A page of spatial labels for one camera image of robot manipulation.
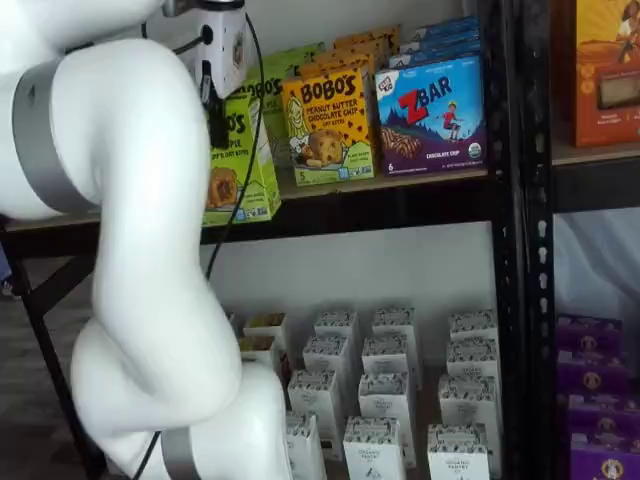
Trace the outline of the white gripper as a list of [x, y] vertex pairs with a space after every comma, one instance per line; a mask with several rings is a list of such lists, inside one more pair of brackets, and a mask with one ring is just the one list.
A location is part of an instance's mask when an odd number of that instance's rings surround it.
[[198, 8], [201, 42], [196, 46], [196, 81], [212, 148], [226, 147], [225, 103], [247, 73], [246, 10]]

